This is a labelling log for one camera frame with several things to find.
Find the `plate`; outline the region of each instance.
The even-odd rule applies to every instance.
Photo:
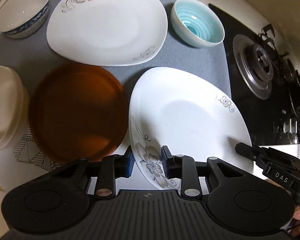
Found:
[[[235,104],[214,85],[182,70],[156,67],[140,77],[130,100],[129,133],[138,168],[158,189],[180,190],[180,179],[164,176],[163,145],[172,155],[199,162],[213,156],[253,172],[253,162],[234,150],[239,142],[251,145]],[[207,194],[204,178],[200,182]]]
[[[48,157],[65,164],[113,153],[128,129],[123,87],[101,67],[74,63],[51,72],[30,101],[34,141]]]
[[[47,40],[55,52],[80,63],[126,66],[154,58],[167,30],[159,0],[61,0]]]

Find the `brown round tray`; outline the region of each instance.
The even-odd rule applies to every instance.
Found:
[[[29,106],[29,123],[38,147],[65,164],[113,153],[128,128],[128,101],[122,85],[105,69],[79,63],[46,76]]]

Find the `blue patterned bowl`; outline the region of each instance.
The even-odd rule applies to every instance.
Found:
[[[197,48],[216,46],[225,37],[218,16],[197,0],[177,0],[171,10],[171,24],[181,39]]]
[[[25,38],[43,25],[49,9],[49,0],[8,0],[0,9],[0,32]]]

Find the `white plate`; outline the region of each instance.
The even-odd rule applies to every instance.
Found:
[[[154,58],[167,30],[159,0],[61,0],[50,17],[47,40],[71,60],[125,66]]]
[[[182,70],[157,67],[140,77],[130,100],[129,132],[138,168],[158,189],[180,189],[180,179],[164,176],[163,145],[172,155],[200,162],[218,157],[253,172],[253,162],[234,150],[239,142],[251,145],[234,103],[214,85]],[[200,182],[207,194],[204,178]]]

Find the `white bowl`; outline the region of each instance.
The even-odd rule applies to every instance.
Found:
[[[49,14],[49,0],[8,0],[0,9],[0,32],[24,38],[38,30]]]
[[[13,147],[27,128],[29,95],[18,74],[0,66],[0,150]]]
[[[225,38],[218,16],[197,0],[177,0],[171,10],[171,24],[178,36],[193,47],[216,46]]]

